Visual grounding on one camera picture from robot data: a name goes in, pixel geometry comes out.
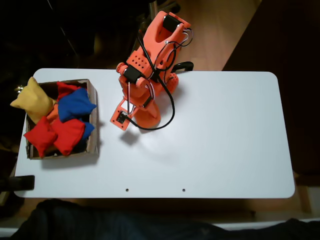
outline black fabric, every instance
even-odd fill
[[[264,229],[227,231],[187,220],[82,207],[58,199],[38,204],[13,240],[305,240],[320,239],[320,222],[287,222]]]

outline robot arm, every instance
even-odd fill
[[[126,63],[121,62],[116,68],[120,73],[119,82],[124,96],[110,120],[111,123],[123,130],[127,129],[129,123],[141,129],[159,129],[152,128],[161,120],[155,97],[163,91],[169,95],[174,111],[171,94],[179,79],[172,70],[177,55],[185,47],[183,43],[189,38],[189,32],[192,33],[189,27],[188,22],[173,13],[160,11],[148,27],[143,40],[138,37],[141,46],[133,51]]]

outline table surface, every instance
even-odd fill
[[[19,197],[288,198],[295,191],[278,80],[270,72],[181,73],[174,120],[148,132],[110,123],[123,97],[115,70],[42,68],[34,77],[91,81],[99,157],[30,160],[22,137],[15,175],[35,175],[35,186],[15,192]],[[156,102],[163,125],[170,100],[164,93]]]

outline orange 3d printed part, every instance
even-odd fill
[[[190,24],[173,13],[160,11],[148,27],[143,40],[138,35],[140,47],[132,52],[126,63],[116,67],[123,99],[111,117],[111,123],[126,130],[129,123],[145,130],[157,130],[167,126],[174,117],[175,106],[171,94],[179,79],[176,70],[192,71],[192,62],[175,64],[175,59],[193,32]],[[156,126],[161,115],[155,102],[156,96],[166,92],[172,104],[172,117],[162,127]]]

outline yellow bean bag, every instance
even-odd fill
[[[55,100],[48,97],[43,89],[38,85],[36,79],[31,77],[27,86],[19,93],[16,100],[10,103],[12,107],[24,109],[31,120],[37,124],[43,116],[54,107]]]

